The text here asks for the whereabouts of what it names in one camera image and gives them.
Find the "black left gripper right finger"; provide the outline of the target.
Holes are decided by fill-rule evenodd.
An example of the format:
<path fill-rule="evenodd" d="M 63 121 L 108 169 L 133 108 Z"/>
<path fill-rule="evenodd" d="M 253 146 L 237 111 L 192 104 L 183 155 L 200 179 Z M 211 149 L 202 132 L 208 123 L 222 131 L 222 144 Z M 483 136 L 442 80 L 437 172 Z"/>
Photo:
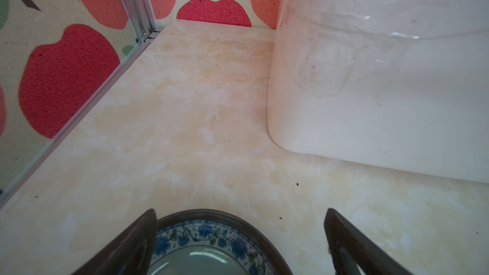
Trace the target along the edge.
<path fill-rule="evenodd" d="M 336 274 L 410 274 L 335 209 L 323 226 Z"/>

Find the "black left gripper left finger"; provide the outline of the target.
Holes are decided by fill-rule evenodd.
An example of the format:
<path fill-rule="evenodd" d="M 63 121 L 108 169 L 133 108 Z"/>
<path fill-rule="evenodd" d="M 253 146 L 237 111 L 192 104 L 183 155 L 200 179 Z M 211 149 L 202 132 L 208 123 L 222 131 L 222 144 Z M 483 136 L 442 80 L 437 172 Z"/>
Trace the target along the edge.
<path fill-rule="evenodd" d="M 149 209 L 74 273 L 146 274 L 157 232 L 155 210 Z"/>

